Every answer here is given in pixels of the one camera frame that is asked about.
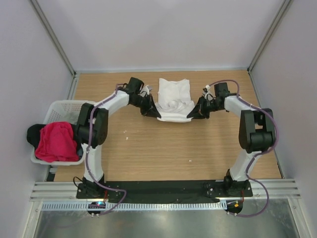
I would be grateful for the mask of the white t shirt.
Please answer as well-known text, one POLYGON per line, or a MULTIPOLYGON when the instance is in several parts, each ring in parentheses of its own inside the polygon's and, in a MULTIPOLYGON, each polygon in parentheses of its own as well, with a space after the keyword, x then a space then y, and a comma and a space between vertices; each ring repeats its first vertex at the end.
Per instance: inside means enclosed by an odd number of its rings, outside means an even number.
POLYGON ((168 81, 159 79, 158 101, 155 103, 160 116, 157 120, 163 122, 186 123, 192 120, 187 115, 194 109, 195 103, 190 95, 190 81, 168 81))

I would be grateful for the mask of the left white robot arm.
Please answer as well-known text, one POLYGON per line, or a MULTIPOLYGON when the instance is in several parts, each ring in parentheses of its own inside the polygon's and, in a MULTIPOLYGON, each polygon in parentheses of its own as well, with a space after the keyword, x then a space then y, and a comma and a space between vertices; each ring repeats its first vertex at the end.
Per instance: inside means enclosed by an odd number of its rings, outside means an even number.
POLYGON ((140 109, 141 115, 159 118, 151 90, 143 81, 132 77, 128 83, 117 84, 107 98, 82 105, 74 132, 81 142, 85 163, 83 178, 77 185, 77 198, 101 198, 106 190, 111 190, 106 187, 102 169, 102 145, 107 138, 109 117, 133 105, 140 109))

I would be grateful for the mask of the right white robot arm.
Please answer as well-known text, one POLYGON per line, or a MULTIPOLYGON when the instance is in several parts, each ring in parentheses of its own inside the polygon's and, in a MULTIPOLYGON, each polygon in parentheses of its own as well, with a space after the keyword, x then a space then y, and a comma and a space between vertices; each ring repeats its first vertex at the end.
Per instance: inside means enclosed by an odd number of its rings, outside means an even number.
POLYGON ((221 80, 207 85, 187 118, 208 119, 211 112, 222 110, 239 117, 238 140, 242 150, 223 181, 207 183, 207 193, 209 197, 252 196, 250 172, 257 160, 275 147, 276 123, 271 109, 246 102, 239 92, 231 93, 227 83, 221 80))

